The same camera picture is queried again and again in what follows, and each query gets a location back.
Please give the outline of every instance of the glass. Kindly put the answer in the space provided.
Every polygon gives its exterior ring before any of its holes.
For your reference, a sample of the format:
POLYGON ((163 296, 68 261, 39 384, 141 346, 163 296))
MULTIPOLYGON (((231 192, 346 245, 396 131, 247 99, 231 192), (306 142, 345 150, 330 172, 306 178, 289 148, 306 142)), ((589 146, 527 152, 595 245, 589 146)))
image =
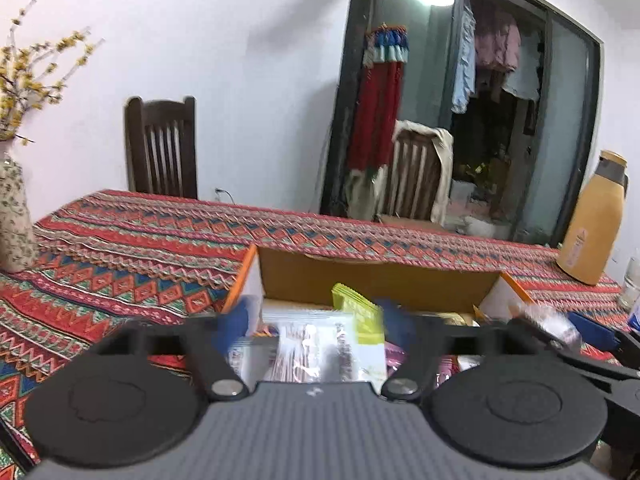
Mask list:
POLYGON ((574 170, 587 86, 586 41, 553 20, 551 64, 540 148, 517 241, 548 243, 574 170))
POLYGON ((618 298, 618 306, 631 311, 640 297, 640 258, 634 256, 626 266, 625 282, 618 298))
POLYGON ((383 23, 404 25, 408 33, 409 61, 404 69, 398 120, 440 126, 453 0, 376 0, 373 25, 383 23))

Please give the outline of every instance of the wrapped snack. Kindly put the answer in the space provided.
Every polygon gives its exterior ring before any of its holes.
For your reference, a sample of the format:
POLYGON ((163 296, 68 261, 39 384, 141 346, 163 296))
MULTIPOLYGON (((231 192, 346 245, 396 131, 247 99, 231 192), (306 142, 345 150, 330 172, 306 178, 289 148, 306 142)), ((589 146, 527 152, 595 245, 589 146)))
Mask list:
POLYGON ((406 354, 399 346, 385 342, 385 357, 386 373, 391 376, 391 374, 398 370, 399 366, 404 362, 406 354))
POLYGON ((336 283, 332 288, 334 307, 353 315, 357 334, 354 349, 355 373, 358 381, 370 381, 380 393, 386 381, 385 329, 380 307, 348 286, 336 283))
POLYGON ((261 332, 278 335, 266 380, 294 383, 358 380, 353 316, 326 310, 263 310, 261 332))

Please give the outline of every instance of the patterned tablecloth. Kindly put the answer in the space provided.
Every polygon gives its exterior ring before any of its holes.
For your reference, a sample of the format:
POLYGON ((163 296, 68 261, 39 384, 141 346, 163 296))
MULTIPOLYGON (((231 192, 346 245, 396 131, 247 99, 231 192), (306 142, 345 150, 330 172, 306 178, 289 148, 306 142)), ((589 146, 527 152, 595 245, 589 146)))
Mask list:
MULTIPOLYGON (((556 251, 311 214, 122 191, 96 192, 36 225, 34 269, 0 272, 0 416, 31 450, 30 390, 129 317, 180 323, 220 309, 251 243, 443 269, 505 270, 536 300, 625 323, 619 286, 569 278, 556 251)), ((159 364, 180 368, 175 358, 159 364)), ((0 453, 0 480, 21 472, 0 453)))

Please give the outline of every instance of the hanging clothes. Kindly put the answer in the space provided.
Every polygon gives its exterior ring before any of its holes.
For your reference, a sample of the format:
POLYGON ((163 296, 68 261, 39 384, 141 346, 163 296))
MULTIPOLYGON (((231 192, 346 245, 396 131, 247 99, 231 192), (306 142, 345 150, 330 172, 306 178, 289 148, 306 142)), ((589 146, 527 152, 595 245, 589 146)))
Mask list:
POLYGON ((347 167, 375 172, 388 164, 391 154, 409 47, 404 27, 382 28, 368 34, 366 41, 347 167))
POLYGON ((513 16, 489 0, 472 0, 476 18, 476 65, 512 72, 520 57, 520 31, 513 16))
POLYGON ((535 30, 532 34, 521 36, 520 63, 516 70, 507 75, 502 89, 515 95, 519 99, 537 101, 540 98, 540 80, 538 67, 540 53, 538 44, 540 33, 535 30))
POLYGON ((382 27, 366 37, 345 181, 348 216, 371 220, 385 182, 400 105, 409 44, 404 27, 382 27))
POLYGON ((471 10, 471 1, 465 0, 462 12, 462 33, 458 49, 456 79, 453 85, 451 111, 456 114, 466 112, 469 97, 476 87, 476 19, 471 10))

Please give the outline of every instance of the yellow packet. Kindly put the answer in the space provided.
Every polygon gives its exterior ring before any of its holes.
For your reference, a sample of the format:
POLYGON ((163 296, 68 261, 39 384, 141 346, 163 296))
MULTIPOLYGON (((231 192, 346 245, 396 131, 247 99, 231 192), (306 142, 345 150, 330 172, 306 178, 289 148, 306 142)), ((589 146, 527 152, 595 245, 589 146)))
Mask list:
POLYGON ((376 345, 385 342, 382 309, 379 306, 341 283, 336 283, 331 292, 334 308, 353 314, 359 344, 376 345))

